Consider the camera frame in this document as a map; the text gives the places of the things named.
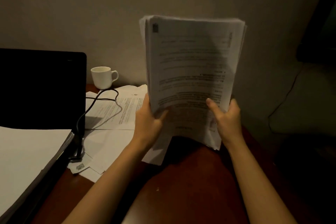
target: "person's left hand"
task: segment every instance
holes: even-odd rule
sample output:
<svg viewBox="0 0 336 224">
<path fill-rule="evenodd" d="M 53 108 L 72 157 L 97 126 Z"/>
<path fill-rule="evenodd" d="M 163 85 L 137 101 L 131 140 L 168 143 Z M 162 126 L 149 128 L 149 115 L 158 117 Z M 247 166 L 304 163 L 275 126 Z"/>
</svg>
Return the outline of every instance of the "person's left hand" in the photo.
<svg viewBox="0 0 336 224">
<path fill-rule="evenodd" d="M 151 110 L 148 94 L 146 94 L 141 108 L 135 113 L 135 130 L 132 142 L 148 151 L 159 137 L 167 113 L 168 110 L 164 110 L 161 116 L 156 119 Z"/>
</svg>

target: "person's right hand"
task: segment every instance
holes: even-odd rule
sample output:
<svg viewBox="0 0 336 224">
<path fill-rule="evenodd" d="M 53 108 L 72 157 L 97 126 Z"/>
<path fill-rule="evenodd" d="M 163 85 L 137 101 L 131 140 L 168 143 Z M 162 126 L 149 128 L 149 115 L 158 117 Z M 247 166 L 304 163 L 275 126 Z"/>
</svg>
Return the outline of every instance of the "person's right hand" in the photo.
<svg viewBox="0 0 336 224">
<path fill-rule="evenodd" d="M 225 147 L 230 149 L 235 146 L 244 145 L 240 108 L 237 101 L 235 99 L 231 100 L 229 110 L 226 113 L 222 112 L 212 99 L 208 98 L 206 103 L 216 118 L 218 133 Z"/>
</svg>

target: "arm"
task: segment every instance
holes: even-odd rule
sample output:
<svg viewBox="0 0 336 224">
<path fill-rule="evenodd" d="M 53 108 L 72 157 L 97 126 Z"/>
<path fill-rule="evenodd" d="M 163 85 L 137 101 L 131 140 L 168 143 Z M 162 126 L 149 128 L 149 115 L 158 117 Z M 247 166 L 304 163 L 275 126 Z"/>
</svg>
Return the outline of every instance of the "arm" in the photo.
<svg viewBox="0 0 336 224">
<path fill-rule="evenodd" d="M 231 156 L 250 223 L 296 223 L 244 141 L 236 100 L 231 100 L 227 113 L 211 99 L 206 103 L 215 115 L 218 132 Z"/>
<path fill-rule="evenodd" d="M 164 111 L 159 119 L 155 119 L 146 94 L 142 107 L 135 116 L 135 130 L 131 142 L 72 210 L 63 224 L 110 222 L 135 168 L 158 138 L 166 114 L 167 111 Z"/>
</svg>

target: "mug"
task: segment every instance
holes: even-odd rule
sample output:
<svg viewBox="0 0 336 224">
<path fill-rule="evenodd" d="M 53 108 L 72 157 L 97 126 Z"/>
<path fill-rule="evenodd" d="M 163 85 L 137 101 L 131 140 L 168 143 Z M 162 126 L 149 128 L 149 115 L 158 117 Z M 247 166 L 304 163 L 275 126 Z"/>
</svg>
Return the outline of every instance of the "mug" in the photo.
<svg viewBox="0 0 336 224">
<path fill-rule="evenodd" d="M 112 75 L 116 73 L 117 77 L 112 79 Z M 116 70 L 111 71 L 109 67 L 94 67 L 91 69 L 92 79 L 94 85 L 100 89 L 105 90 L 112 86 L 112 82 L 119 78 L 119 74 Z"/>
</svg>

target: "table surface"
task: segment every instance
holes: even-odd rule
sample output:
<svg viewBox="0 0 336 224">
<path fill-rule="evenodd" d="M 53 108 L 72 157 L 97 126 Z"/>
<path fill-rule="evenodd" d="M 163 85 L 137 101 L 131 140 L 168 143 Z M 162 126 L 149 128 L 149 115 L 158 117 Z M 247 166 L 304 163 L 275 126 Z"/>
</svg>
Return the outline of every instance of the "table surface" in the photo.
<svg viewBox="0 0 336 224">
<path fill-rule="evenodd" d="M 98 92 L 94 85 L 87 85 L 86 89 Z M 243 135 L 298 223 L 320 223 L 245 128 Z M 61 223 L 93 184 L 67 169 L 32 223 Z M 172 139 L 162 166 L 141 162 L 112 222 L 249 223 L 225 147 L 215 151 L 181 137 Z"/>
</svg>

